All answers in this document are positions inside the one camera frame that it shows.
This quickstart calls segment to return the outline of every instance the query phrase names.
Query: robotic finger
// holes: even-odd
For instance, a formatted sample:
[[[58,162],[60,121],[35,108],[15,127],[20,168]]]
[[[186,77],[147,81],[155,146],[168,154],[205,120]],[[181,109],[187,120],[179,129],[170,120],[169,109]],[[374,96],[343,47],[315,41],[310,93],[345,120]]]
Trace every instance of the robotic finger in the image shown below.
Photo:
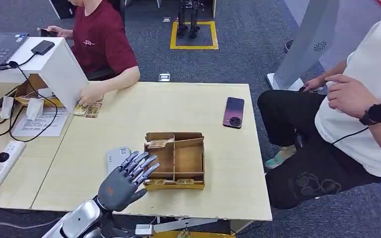
[[[132,173],[129,174],[129,176],[131,176],[133,179],[136,178],[142,171],[144,171],[144,168],[148,166],[151,162],[153,162],[155,159],[157,159],[157,156],[151,155],[150,157],[148,157],[147,160],[145,160],[144,163],[136,167],[136,169],[132,171]]]
[[[141,176],[139,176],[134,182],[136,186],[141,185],[152,172],[154,172],[160,166],[159,163],[152,165],[147,171],[145,171]]]
[[[139,154],[138,151],[134,151],[131,155],[129,155],[129,157],[127,157],[127,159],[125,159],[125,161],[121,164],[121,169],[124,169],[126,168],[129,163],[132,161],[133,158],[135,158],[135,156],[137,156]]]
[[[140,154],[139,156],[137,156],[136,158],[134,158],[132,160],[132,162],[125,168],[125,171],[127,173],[133,171],[135,169],[135,167],[139,165],[141,160],[145,159],[145,157],[147,157],[147,156],[148,156],[148,152],[144,152],[144,153]]]

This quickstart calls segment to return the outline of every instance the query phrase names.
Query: wire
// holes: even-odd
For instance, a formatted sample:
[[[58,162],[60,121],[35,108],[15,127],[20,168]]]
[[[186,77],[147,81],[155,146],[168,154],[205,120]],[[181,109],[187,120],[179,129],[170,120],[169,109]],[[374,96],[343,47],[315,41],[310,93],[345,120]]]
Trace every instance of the wire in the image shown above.
[[[18,226],[18,225],[15,225],[15,224],[12,224],[12,223],[6,223],[6,222],[0,222],[0,226],[8,226],[8,227],[14,227],[14,228],[18,228],[18,229],[27,230],[27,229],[37,228],[37,227],[44,227],[44,226],[50,225],[53,222],[58,221],[60,219],[61,219],[61,217],[56,218],[56,219],[52,220],[51,222],[47,222],[47,223],[43,223],[43,224],[38,224],[38,225],[33,225],[33,226],[28,226],[28,227],[22,227],[22,226]]]
[[[150,225],[155,222],[155,220],[157,220],[157,217],[154,217],[154,220],[152,220],[152,222],[150,222]]]
[[[360,134],[361,132],[363,132],[363,131],[365,131],[365,130],[367,130],[367,129],[369,129],[369,127],[366,127],[366,128],[364,128],[364,129],[359,130],[359,131],[357,131],[357,132],[354,132],[354,133],[352,133],[352,134],[343,136],[343,137],[337,139],[336,141],[334,141],[331,145],[334,145],[335,143],[337,143],[337,142],[339,142],[339,141],[341,141],[341,140],[343,140],[343,139],[345,139],[345,138],[347,138],[347,137],[350,137],[350,136],[353,136],[353,135]]]
[[[26,63],[30,62],[30,60],[32,60],[34,58],[34,56],[36,56],[36,55],[37,54],[34,53],[30,58],[28,58],[28,60],[24,61],[22,64],[13,64],[13,63],[11,63],[11,62],[14,62],[14,61],[10,61],[8,63],[2,63],[2,64],[0,64],[1,66],[8,66],[9,65],[10,67],[9,68],[8,67],[7,68],[0,68],[0,70],[2,71],[2,70],[11,69],[11,68],[21,67],[21,66],[25,65]]]
[[[28,79],[28,77],[25,75],[25,73],[24,73],[24,71],[22,71],[22,69],[18,66],[17,67],[19,70],[20,70],[20,72],[22,73],[22,75],[24,75],[24,77],[25,77],[25,79],[27,80],[27,82],[28,82],[28,84],[30,85],[30,87],[31,87],[31,89],[33,89],[36,93],[37,93],[37,95],[39,95],[40,97],[42,97],[42,98],[44,98],[44,99],[46,99],[47,101],[49,101],[50,103],[52,103],[54,106],[55,106],[55,109],[56,109],[56,112],[55,112],[55,116],[53,117],[53,119],[52,119],[52,121],[40,132],[40,133],[38,133],[36,136],[34,136],[33,138],[31,138],[31,139],[28,139],[28,140],[20,140],[20,139],[17,139],[17,138],[15,138],[13,135],[12,135],[12,132],[11,132],[11,130],[9,130],[9,135],[14,139],[14,140],[16,140],[16,141],[21,141],[21,142],[30,142],[30,141],[32,141],[32,140],[34,140],[34,139],[36,139],[37,137],[39,137],[47,128],[49,128],[52,124],[53,124],[53,122],[55,121],[55,119],[56,119],[56,117],[58,116],[58,106],[56,105],[56,103],[54,103],[52,100],[50,100],[50,99],[48,99],[48,98],[46,98],[46,97],[44,97],[43,95],[41,95],[34,87],[33,87],[33,85],[31,84],[31,82],[30,82],[30,80]]]
[[[3,208],[3,207],[0,207],[0,210],[6,211],[6,212],[11,213],[11,214],[32,214],[32,213],[36,213],[36,212],[43,212],[43,211],[16,212],[16,211],[12,211],[11,209],[7,209],[7,208]]]
[[[12,114],[14,112],[14,107],[15,107],[15,104],[12,105],[11,116],[9,117],[9,129],[7,131],[1,133],[0,136],[7,134],[8,132],[10,132],[14,128],[16,121],[18,120],[19,116],[21,115],[21,112],[24,110],[24,107],[22,107],[20,109],[20,111],[17,113],[17,116],[14,119],[14,123],[12,123]]]
[[[332,142],[331,145],[334,145],[335,143],[337,143],[337,142],[339,142],[339,141],[341,141],[341,140],[343,140],[343,139],[345,139],[345,138],[347,138],[347,137],[350,137],[350,136],[353,136],[353,135],[360,134],[361,132],[366,131],[366,130],[368,130],[368,129],[369,129],[369,127],[366,127],[366,128],[364,128],[364,129],[359,130],[359,131],[357,131],[357,132],[354,132],[354,133],[352,133],[352,134],[343,136],[343,137],[337,139],[336,141]]]

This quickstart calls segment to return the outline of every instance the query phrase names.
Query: wooden table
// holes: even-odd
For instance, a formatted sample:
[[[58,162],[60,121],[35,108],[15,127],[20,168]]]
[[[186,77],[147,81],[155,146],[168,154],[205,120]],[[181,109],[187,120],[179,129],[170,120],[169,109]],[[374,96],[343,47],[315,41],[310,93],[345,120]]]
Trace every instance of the wooden table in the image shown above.
[[[222,125],[227,97],[245,100],[241,129]],[[155,131],[202,132],[205,190],[151,191],[123,214],[272,220],[247,84],[139,82],[106,94],[97,119],[73,118],[32,209],[69,211],[92,198],[106,151],[142,151]]]
[[[0,83],[0,98],[17,84]],[[27,143],[12,170],[0,186],[0,207],[30,209],[52,160],[69,126],[69,117],[59,137],[39,137]],[[9,120],[0,125],[0,133],[8,130]],[[0,151],[12,140],[0,136]]]

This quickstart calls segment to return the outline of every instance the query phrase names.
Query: shoe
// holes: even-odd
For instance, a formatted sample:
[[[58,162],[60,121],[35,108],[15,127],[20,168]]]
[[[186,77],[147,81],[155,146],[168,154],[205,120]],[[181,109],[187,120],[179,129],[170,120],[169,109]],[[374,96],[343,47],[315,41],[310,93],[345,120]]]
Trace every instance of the shoe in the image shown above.
[[[270,160],[265,162],[265,167],[268,169],[275,169],[280,166],[286,159],[290,158],[296,153],[296,147],[294,145],[289,147],[282,147],[278,154]]]
[[[193,27],[189,31],[189,39],[195,39],[198,36],[198,31],[201,28],[199,26]]]
[[[181,39],[181,38],[185,37],[185,34],[187,31],[188,31],[187,26],[179,26],[176,36]]]

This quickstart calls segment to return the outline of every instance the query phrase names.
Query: red shirt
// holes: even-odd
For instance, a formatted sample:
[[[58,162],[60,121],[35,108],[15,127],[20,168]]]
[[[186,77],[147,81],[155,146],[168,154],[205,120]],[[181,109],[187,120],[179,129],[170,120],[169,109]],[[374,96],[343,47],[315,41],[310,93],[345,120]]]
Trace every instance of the red shirt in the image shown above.
[[[138,65],[119,12],[105,0],[89,16],[85,16],[84,7],[77,7],[73,41],[72,52],[86,73],[108,66],[122,73]]]

